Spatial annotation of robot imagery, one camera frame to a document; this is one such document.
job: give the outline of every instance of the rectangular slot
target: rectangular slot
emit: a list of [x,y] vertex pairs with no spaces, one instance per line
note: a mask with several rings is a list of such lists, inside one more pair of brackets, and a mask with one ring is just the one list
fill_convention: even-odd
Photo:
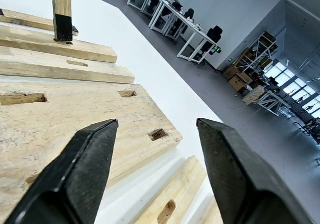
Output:
[[21,104],[21,103],[39,103],[47,102],[43,93],[24,93],[0,95],[0,103],[2,105]]
[[74,65],[78,65],[78,66],[88,67],[88,65],[86,63],[82,63],[82,62],[76,62],[76,61],[72,61],[72,60],[67,60],[66,62],[68,64],[74,64]]
[[138,96],[134,90],[122,90],[119,91],[121,97],[136,97]]
[[149,137],[152,141],[155,141],[155,140],[162,138],[164,136],[167,136],[167,133],[162,128],[154,130],[153,132],[151,132],[149,134]]

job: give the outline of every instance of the white desk frame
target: white desk frame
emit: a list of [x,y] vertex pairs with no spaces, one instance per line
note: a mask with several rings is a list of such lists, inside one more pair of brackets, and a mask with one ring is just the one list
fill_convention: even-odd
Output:
[[277,95],[272,93],[271,91],[266,92],[257,103],[261,107],[265,108],[269,112],[279,116],[281,112],[283,112],[286,108],[291,108],[286,102],[284,102],[281,98]]
[[[141,6],[141,7],[138,7],[138,6],[134,5],[133,3],[131,3],[131,0],[128,0],[128,1],[127,1],[127,5],[131,5],[132,7],[138,9],[140,12],[144,12],[144,9],[146,8],[146,5],[147,5],[148,1],[149,1],[149,0],[144,0],[144,2],[142,3],[142,6]],[[150,20],[150,23],[149,23],[148,27],[151,27],[151,24],[153,23],[153,21],[154,21],[154,19],[155,19],[155,16],[158,14],[159,10],[160,10],[160,9],[162,8],[162,6],[163,6],[163,2],[164,2],[164,0],[159,0],[159,3],[158,3],[158,5],[156,6],[156,8],[155,8],[155,10],[154,10],[154,12],[153,12],[153,14],[152,14],[152,18],[151,18],[151,20]]]

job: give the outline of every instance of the wooden plank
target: wooden plank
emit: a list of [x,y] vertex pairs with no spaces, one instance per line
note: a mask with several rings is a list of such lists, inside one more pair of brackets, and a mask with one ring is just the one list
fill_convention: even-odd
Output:
[[0,74],[111,83],[133,83],[135,78],[128,69],[113,63],[3,46],[0,46]]
[[181,223],[205,177],[196,157],[188,158],[131,223]]
[[71,0],[52,0],[54,36],[57,41],[72,41]]
[[73,45],[55,42],[52,34],[0,25],[0,46],[21,48],[86,60],[115,63],[116,53],[111,47],[73,40]]
[[224,224],[219,207],[214,198],[210,201],[209,205],[206,207],[204,213],[196,222],[197,224]]
[[[27,13],[20,13],[3,8],[0,8],[0,21],[6,23],[15,23],[28,27],[41,28],[50,31],[55,30],[52,19],[33,16]],[[72,34],[78,35],[78,32],[75,30],[76,28],[72,27]]]
[[[118,119],[108,187],[182,139],[140,85],[0,83],[2,98],[13,94],[43,94],[46,101],[0,104],[0,221],[75,132],[92,123]],[[153,141],[149,135],[158,129],[164,135]]]

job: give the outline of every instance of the black office chair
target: black office chair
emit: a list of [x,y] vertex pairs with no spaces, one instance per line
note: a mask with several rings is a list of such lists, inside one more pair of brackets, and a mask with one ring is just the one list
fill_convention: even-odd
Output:
[[[184,13],[183,16],[184,16],[185,18],[188,18],[188,17],[189,17],[189,18],[193,18],[193,17],[194,17],[194,13],[195,13],[195,11],[194,11],[192,8],[190,8],[190,9],[188,9],[188,11],[186,11],[186,12]],[[178,28],[181,26],[181,24],[182,24],[182,20],[178,18],[178,19],[173,23],[173,26],[172,26],[172,28],[171,28],[171,30],[170,30],[170,33],[171,33],[171,34],[175,34],[175,33],[177,32]],[[186,29],[187,29],[187,26],[183,28],[182,33],[184,33],[184,32],[186,31]]]
[[[222,31],[223,31],[222,28],[220,28],[219,26],[216,25],[214,28],[210,28],[209,31],[206,34],[210,39],[212,39],[213,42],[217,43],[221,39]],[[200,60],[202,58],[203,54],[205,52],[207,52],[211,47],[212,47],[212,43],[210,43],[209,41],[205,42],[204,45],[200,49],[200,51],[202,53],[197,53],[194,56],[194,59]],[[210,55],[213,55],[214,53],[215,53],[215,51],[210,51],[209,52]]]

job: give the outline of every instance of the gray floor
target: gray floor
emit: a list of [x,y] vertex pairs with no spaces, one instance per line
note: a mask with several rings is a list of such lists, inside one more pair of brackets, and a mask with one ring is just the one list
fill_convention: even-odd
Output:
[[118,7],[212,111],[236,128],[251,148],[276,169],[315,223],[320,223],[320,166],[315,160],[320,152],[293,121],[255,105],[246,106],[241,95],[211,66],[177,58],[184,41],[173,42],[150,30],[149,18],[128,6],[127,0],[104,1]]

